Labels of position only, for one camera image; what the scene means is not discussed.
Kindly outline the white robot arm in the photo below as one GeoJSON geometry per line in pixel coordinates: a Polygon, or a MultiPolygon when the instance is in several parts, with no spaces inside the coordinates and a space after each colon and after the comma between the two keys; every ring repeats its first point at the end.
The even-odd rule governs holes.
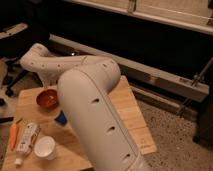
{"type": "Polygon", "coordinates": [[[60,107],[95,171],[151,171],[109,98],[121,77],[115,60],[95,55],[55,57],[36,43],[20,63],[43,80],[56,77],[60,107]]]}

